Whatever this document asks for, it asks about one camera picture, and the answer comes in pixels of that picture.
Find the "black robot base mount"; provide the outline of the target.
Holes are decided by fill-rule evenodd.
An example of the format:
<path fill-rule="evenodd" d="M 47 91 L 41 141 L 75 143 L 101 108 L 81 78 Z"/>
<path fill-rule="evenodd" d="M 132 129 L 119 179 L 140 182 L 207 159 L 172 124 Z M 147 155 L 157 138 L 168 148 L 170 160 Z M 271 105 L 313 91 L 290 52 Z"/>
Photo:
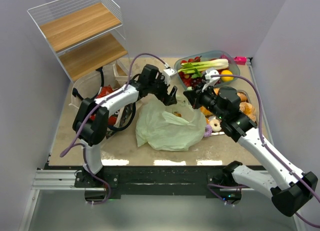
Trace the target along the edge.
<path fill-rule="evenodd" d="M 205 196 L 237 204 L 242 198 L 239 184 L 228 180 L 224 166 L 104 166 L 94 178 L 85 169 L 75 174 L 75 187 L 85 188 L 87 201 L 100 201 L 106 191 L 110 199 L 122 195 Z"/>

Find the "beige canvas tote bag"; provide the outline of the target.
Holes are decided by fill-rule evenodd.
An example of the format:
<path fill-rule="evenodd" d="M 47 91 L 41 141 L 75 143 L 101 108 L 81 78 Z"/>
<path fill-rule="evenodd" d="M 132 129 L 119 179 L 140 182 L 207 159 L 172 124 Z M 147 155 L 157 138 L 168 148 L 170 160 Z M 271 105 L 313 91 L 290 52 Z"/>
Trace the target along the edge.
<path fill-rule="evenodd" d="M 127 73 L 118 64 L 109 64 L 104 66 L 102 71 L 93 71 L 81 77 L 74 83 L 72 88 L 76 89 L 83 99 L 92 98 L 100 91 L 101 86 L 111 87 L 113 90 L 122 87 L 128 80 Z M 114 139 L 118 142 L 136 142 L 136 124 L 141 104 L 137 103 L 135 106 L 135 115 L 131 124 L 122 131 L 107 129 L 107 139 Z M 111 115 L 108 120 L 108 126 L 122 128 L 129 123 L 132 114 L 133 105 L 129 104 Z"/>

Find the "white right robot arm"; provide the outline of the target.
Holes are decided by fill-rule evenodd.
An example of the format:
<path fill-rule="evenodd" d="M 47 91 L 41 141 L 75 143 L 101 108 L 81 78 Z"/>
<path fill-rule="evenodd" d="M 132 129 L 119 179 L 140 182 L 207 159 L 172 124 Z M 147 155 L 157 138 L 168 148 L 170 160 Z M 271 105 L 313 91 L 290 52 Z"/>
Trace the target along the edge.
<path fill-rule="evenodd" d="M 257 124 L 240 110 L 242 101 L 235 88 L 225 86 L 215 93 L 212 87 L 203 90 L 199 85 L 183 94 L 194 109 L 204 107 L 213 113 L 220 120 L 222 131 L 249 151 L 268 172 L 260 174 L 237 164 L 230 171 L 235 183 L 264 194 L 287 217 L 317 196 L 318 177 L 296 167 L 263 136 Z"/>

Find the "purple grape bunch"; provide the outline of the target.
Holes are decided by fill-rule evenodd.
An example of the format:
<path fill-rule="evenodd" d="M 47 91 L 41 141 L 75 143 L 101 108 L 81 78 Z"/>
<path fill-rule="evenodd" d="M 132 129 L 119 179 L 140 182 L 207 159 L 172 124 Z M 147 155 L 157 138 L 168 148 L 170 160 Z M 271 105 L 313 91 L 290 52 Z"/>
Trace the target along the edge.
<path fill-rule="evenodd" d="M 192 89 L 195 88 L 198 84 L 202 83 L 203 78 L 197 77 L 197 78 L 189 78 L 187 81 L 186 86 L 191 87 Z"/>

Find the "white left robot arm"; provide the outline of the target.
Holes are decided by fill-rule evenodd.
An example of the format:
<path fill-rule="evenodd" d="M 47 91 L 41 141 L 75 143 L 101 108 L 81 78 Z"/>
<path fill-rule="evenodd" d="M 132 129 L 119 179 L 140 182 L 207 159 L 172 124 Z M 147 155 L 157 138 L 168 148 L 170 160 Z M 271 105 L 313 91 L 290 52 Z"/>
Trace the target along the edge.
<path fill-rule="evenodd" d="M 170 81 L 176 74 L 177 71 L 171 67 L 160 72 L 156 66 L 147 64 L 137 75 L 137 80 L 131 79 L 128 84 L 105 97 L 86 98 L 81 102 L 72 128 L 84 145 L 87 172 L 97 174 L 103 167 L 100 143 L 107 134 L 110 116 L 149 94 L 155 95 L 166 106 L 176 104 L 178 88 L 173 86 L 168 92 Z"/>

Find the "green avocado print bag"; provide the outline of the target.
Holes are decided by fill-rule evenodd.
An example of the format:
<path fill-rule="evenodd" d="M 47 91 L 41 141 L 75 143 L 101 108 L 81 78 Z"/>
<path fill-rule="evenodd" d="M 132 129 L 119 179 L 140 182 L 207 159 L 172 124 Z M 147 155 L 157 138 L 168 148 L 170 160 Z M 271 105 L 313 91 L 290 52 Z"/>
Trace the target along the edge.
<path fill-rule="evenodd" d="M 165 106 L 151 99 L 139 109 L 135 128 L 137 146 L 149 144 L 157 151 L 187 151 L 204 137 L 207 122 L 204 114 L 193 109 L 184 96 Z"/>

